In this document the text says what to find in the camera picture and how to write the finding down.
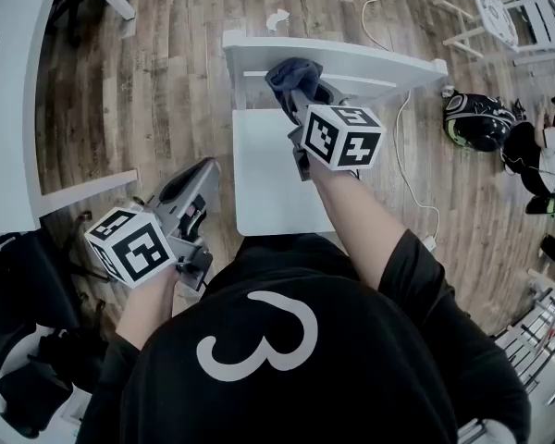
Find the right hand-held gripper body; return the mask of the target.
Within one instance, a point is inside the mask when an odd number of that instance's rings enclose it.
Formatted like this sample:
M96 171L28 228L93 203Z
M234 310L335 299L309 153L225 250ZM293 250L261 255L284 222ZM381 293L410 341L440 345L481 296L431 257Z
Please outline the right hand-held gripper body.
M367 107L308 105L289 139L301 180L306 181L312 158L331 171L371 168L385 134L386 128Z

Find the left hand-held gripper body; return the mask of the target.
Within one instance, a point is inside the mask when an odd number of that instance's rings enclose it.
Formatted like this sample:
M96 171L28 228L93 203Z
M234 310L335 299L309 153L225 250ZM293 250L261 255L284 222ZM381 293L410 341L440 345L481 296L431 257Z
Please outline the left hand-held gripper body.
M184 284L199 290L212 264L199 235L205 218L201 196L186 203L136 198L111 209L84 237L105 272L132 289L173 265Z

